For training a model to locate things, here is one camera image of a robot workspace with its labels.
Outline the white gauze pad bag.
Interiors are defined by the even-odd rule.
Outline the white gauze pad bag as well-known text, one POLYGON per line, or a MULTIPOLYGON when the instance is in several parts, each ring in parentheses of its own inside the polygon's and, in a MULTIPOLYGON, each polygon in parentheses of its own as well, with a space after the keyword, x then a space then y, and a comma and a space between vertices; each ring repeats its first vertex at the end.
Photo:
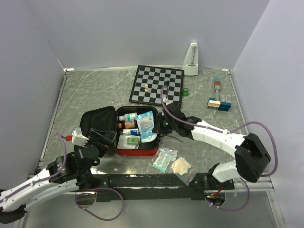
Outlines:
POLYGON ((119 141, 117 144, 117 148, 118 149, 122 149, 122 150, 136 150, 139 148, 139 144, 138 145, 128 145, 127 144, 127 138, 128 137, 137 137, 140 139, 140 136, 136 136, 136 135, 120 135, 119 137, 119 141))

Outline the white blue small tube box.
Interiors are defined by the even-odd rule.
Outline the white blue small tube box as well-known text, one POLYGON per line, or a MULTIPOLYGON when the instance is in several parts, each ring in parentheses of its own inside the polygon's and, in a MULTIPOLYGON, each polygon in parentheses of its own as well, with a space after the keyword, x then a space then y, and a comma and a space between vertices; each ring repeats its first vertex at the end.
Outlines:
POLYGON ((139 135, 139 130, 137 128, 134 129, 123 129, 122 134, 124 135, 139 135))

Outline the brown medicine bottle orange label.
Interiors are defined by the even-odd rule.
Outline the brown medicine bottle orange label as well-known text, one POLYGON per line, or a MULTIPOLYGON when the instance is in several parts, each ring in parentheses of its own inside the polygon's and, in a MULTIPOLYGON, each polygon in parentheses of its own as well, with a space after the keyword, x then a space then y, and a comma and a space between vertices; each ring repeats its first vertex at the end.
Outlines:
POLYGON ((117 126, 119 129, 134 129, 137 128, 137 122, 135 120, 122 121, 117 126))

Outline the green small box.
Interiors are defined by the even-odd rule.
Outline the green small box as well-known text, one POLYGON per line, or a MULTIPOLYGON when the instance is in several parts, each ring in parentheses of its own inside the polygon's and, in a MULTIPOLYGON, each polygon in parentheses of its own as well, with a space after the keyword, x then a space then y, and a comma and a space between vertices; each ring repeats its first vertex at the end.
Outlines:
POLYGON ((140 139, 137 137, 128 137, 127 138, 127 144, 128 145, 138 145, 139 144, 140 139))

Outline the blue white gauze packet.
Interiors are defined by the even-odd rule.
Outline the blue white gauze packet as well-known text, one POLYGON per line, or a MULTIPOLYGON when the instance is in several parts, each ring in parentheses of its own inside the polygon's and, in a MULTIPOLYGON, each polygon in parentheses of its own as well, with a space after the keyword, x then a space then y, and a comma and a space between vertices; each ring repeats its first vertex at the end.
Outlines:
POLYGON ((157 137, 154 129, 154 116, 152 111, 145 112, 136 116, 138 129, 141 136, 142 143, 150 143, 157 137))

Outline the black red medicine kit case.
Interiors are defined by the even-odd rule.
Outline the black red medicine kit case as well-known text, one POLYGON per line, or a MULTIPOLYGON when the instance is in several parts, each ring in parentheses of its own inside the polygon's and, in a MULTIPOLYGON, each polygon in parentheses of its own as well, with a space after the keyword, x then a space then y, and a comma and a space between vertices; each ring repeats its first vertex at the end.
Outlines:
POLYGON ((156 125, 158 111, 151 106, 122 106, 115 109, 107 106, 82 115, 80 128, 88 143, 99 150, 102 158, 107 150, 114 148, 117 154, 126 156, 154 156, 158 150, 159 137, 142 142, 141 129, 136 121, 137 114, 151 112, 156 125))

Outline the white medicine bottle green label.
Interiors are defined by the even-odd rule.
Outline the white medicine bottle green label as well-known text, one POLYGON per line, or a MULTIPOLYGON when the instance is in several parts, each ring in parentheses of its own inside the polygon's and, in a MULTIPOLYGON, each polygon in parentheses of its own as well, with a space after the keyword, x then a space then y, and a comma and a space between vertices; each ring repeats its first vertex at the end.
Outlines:
POLYGON ((127 113, 119 116, 119 121, 134 121, 136 120, 137 113, 127 113))

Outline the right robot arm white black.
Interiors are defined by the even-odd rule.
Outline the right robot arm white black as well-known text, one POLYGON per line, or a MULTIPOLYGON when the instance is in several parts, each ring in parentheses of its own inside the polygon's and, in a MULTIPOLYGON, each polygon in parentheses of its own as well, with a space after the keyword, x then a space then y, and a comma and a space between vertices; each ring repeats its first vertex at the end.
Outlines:
POLYGON ((155 131, 168 135, 173 131, 182 137, 210 144, 231 155, 234 160, 215 164, 209 170, 208 186, 218 189, 224 182, 243 178, 255 183, 262 176, 271 157, 256 134, 231 133, 195 116, 186 117, 176 104, 166 105, 158 114, 155 131))

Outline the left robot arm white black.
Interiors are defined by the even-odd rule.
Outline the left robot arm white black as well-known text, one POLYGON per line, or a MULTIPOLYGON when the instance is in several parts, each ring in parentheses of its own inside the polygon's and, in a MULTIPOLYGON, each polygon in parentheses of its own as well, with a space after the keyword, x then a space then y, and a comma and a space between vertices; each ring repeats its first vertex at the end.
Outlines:
POLYGON ((91 167, 99 160, 99 148, 89 144, 74 152, 67 152, 66 139, 60 138, 64 155, 42 169, 24 183, 0 193, 0 221, 10 223, 23 217, 29 207, 65 192, 88 191, 94 185, 91 167))

